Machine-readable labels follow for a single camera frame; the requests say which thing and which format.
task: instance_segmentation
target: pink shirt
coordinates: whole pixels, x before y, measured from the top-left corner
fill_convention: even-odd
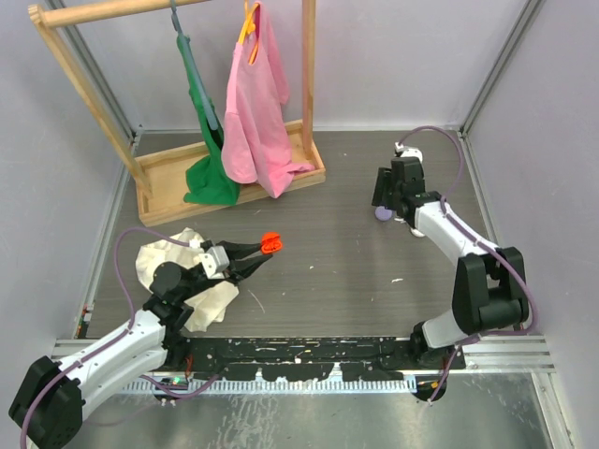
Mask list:
[[[280,196],[293,175],[314,170],[310,164],[291,162],[291,142],[281,112],[289,86],[270,17],[260,4],[256,32],[237,43],[226,88],[223,166],[233,181],[259,182],[270,196]],[[249,63],[258,40],[256,59]]]

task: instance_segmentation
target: white cloth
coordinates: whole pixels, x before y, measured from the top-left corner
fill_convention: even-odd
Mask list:
[[[191,239],[204,239],[193,229],[186,227],[181,234],[172,236],[173,239],[188,242]],[[184,268],[191,268],[201,263],[201,249],[186,248],[167,242],[155,241],[139,248],[135,268],[139,282],[150,291],[153,273],[163,262],[175,262]],[[221,323],[225,319],[226,306],[239,294],[239,289],[231,282],[220,282],[205,292],[190,297],[185,304],[194,308],[185,327],[191,331],[205,332],[212,322]]]

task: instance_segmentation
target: black mounting plate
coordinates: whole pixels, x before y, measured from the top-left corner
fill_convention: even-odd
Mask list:
[[[400,380],[403,370],[441,369],[452,350],[434,351],[415,361],[408,339],[396,337],[191,338],[186,345],[185,352],[193,356],[195,378],[218,374],[231,381],[253,381],[258,369],[267,381],[324,380],[336,363],[344,381]],[[463,355],[457,356],[452,369],[464,368]],[[159,370],[185,369],[182,362]]]

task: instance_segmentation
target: orange gripper tip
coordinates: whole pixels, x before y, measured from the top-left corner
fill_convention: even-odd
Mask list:
[[[276,232],[267,232],[262,236],[262,253],[272,254],[277,253],[283,249],[283,243],[281,242],[281,236]]]

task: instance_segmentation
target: wooden floor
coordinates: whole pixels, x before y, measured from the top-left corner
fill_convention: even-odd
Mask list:
[[[388,166],[398,132],[315,133],[327,181],[284,194],[218,210],[154,229],[175,234],[186,226],[204,238],[252,243],[267,231],[283,237],[285,249],[240,287],[225,321],[198,335],[225,337],[408,336],[413,325],[450,307],[454,271],[427,239],[407,227],[374,218],[371,199],[377,168]],[[143,137],[138,154],[197,140],[194,135]],[[423,133],[410,144],[424,152],[429,189],[443,192],[458,169],[458,156],[443,136]],[[484,234],[468,173],[449,198],[452,208]],[[140,225],[131,181],[115,236]],[[153,238],[129,236],[121,265],[135,305],[148,298],[135,273],[139,246]],[[262,303],[264,312],[249,293]],[[88,338],[97,338],[127,319],[127,305],[111,257],[100,282]]]

